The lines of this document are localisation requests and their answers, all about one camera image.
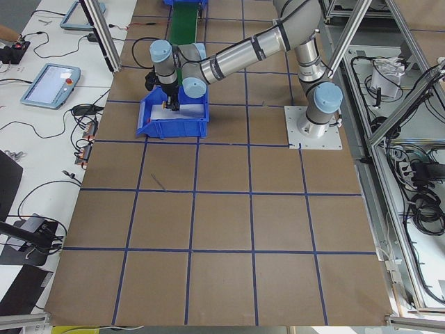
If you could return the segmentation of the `person forearm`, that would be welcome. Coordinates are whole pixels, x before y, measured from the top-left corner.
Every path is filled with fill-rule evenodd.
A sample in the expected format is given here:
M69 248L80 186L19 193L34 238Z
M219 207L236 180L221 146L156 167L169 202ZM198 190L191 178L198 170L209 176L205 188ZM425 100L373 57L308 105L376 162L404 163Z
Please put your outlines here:
M15 42L20 39L20 34L3 24L0 25L0 39L7 42Z

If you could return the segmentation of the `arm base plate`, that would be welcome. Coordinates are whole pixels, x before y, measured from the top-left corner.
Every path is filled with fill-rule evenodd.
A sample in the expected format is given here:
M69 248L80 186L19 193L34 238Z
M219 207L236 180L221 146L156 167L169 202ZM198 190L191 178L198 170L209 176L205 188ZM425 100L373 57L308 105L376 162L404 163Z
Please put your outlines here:
M327 124L315 125L307 119L306 106L285 106L287 138L290 149L342 150L337 120L332 114Z

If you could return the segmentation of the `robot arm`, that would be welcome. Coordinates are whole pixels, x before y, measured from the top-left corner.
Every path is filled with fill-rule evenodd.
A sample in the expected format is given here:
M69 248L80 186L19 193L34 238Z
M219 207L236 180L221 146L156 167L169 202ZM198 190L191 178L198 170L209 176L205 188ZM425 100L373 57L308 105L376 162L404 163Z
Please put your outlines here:
M341 105L343 93L329 79L318 52L315 32L321 7L317 1L274 1L273 5L279 18L270 28L206 58L197 44L154 41L149 47L153 68L145 77L146 89L159 86L167 95L166 106L176 111L180 107L179 91L200 98L209 85L279 51L294 51L298 78L308 101L305 114L298 118L298 131L308 138L322 137Z

